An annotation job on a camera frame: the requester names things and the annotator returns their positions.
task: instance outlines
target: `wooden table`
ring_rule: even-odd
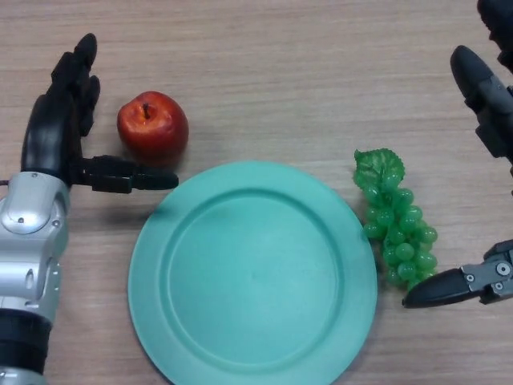
[[[87,156],[121,153],[116,113],[153,89],[190,120],[181,180],[234,160],[284,162],[360,214],[354,150],[388,147],[439,231],[441,269],[479,262],[511,237],[510,165],[475,135],[450,72],[453,49],[465,44],[511,79],[473,1],[3,0],[0,20],[1,177],[18,171],[30,109],[60,55],[93,32],[102,93]],[[126,297],[133,245],[163,197],[73,189],[52,384],[165,383],[139,347]],[[337,384],[511,381],[513,301],[403,310],[401,298],[380,288],[368,343]]]

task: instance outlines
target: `grape leaf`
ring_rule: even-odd
[[[354,152],[356,170],[353,181],[361,189],[371,186],[382,190],[387,178],[398,178],[401,182],[405,176],[401,158],[388,148],[379,148],[367,152]]]

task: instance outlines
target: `wood grain surface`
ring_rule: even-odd
[[[512,237],[510,165],[475,135],[450,73],[453,49],[465,44],[511,79],[474,1],[2,0],[1,177],[18,171],[30,110],[51,70],[87,32],[99,40],[93,73],[102,83],[87,156],[122,153],[116,113],[152,89],[175,98],[190,121],[181,180],[234,160],[284,162],[360,214],[354,150],[389,147],[439,232],[441,269],[480,262]],[[73,189],[51,384],[166,383],[137,342],[126,295],[132,248],[164,195]],[[380,288],[367,344],[336,384],[511,381],[513,301],[403,310],[401,298]]]

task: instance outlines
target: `apple stem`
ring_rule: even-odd
[[[150,114],[147,112],[148,107],[150,107],[148,103],[143,104],[144,119],[150,119]]]

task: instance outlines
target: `red apple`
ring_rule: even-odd
[[[118,112],[118,133],[135,161],[152,167],[175,164],[187,146],[189,128],[180,105],[158,91],[146,91]]]

